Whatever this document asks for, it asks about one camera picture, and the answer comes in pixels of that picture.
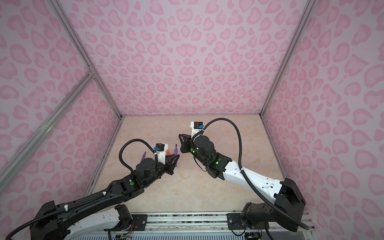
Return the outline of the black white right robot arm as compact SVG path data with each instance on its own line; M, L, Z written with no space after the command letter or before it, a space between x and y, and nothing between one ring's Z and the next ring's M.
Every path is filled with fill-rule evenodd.
M309 226L302 222L306 201L293 180L271 179L241 168L231 158L217 152L213 142L206 136L180 134L179 139L181 153L192 154L212 178L248 188L263 200L261 204L246 203L240 213L244 227L253 229L261 223L276 222L291 232L299 228L309 230Z

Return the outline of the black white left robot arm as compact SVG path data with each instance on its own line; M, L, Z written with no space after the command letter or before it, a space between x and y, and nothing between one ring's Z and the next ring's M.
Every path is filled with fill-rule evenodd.
M111 182L95 194L72 202L44 204L30 226L33 240L72 240L95 231L122 231L129 229L134 220L125 202L144 193L164 174L172 175L179 159L168 155L165 163L146 158L128 176Z

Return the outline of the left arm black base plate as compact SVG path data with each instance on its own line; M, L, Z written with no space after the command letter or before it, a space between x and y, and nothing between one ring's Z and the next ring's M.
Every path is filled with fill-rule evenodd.
M123 232L123 231L144 231L147 225L148 215L146 214L133 214L131 219L118 216L116 223L112 223L112 226L108 225L103 228L105 232Z

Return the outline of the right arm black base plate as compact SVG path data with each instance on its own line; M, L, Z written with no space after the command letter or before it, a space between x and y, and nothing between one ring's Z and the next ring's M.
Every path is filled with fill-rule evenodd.
M242 222L242 217L240 213L227 213L227 225L228 229L232 231L244 231L247 227Z

